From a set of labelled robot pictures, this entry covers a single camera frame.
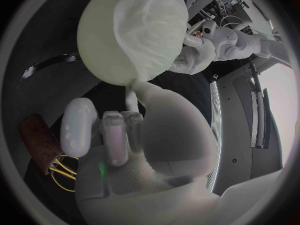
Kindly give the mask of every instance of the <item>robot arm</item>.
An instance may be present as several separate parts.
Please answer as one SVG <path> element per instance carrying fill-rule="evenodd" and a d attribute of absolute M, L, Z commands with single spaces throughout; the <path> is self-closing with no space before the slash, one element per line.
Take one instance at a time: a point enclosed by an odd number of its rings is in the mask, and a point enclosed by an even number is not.
<path fill-rule="evenodd" d="M 262 34 L 248 35 L 228 27 L 218 27 L 213 20 L 203 24 L 203 37 L 187 34 L 183 43 L 186 46 L 169 71 L 193 75 L 203 71 L 213 61 L 245 59 L 252 54 L 289 63 L 281 42 L 269 40 Z"/>

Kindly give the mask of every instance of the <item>black cable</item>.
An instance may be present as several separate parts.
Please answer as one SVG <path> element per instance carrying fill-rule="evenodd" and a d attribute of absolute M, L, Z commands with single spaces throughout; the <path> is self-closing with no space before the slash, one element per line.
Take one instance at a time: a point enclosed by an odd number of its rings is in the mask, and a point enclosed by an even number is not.
<path fill-rule="evenodd" d="M 245 72 L 245 79 L 246 79 L 246 83 L 247 83 L 249 89 L 250 89 L 252 92 L 255 92 L 256 90 L 253 90 L 253 89 L 250 87 L 249 83 L 248 83 L 247 72 L 246 72 L 245 68 L 243 67 L 242 60 L 239 60 L 239 61 L 240 61 L 240 65 L 241 65 L 242 69 L 243 69 L 244 72 Z"/>

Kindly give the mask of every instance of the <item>brown cylinder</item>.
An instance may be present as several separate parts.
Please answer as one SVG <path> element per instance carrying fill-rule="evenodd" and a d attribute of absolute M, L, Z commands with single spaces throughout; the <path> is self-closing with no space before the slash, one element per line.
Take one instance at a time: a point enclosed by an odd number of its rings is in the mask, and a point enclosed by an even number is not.
<path fill-rule="evenodd" d="M 39 114 L 26 117 L 20 124 L 20 134 L 32 159 L 48 175 L 49 167 L 63 151 L 43 117 Z"/>

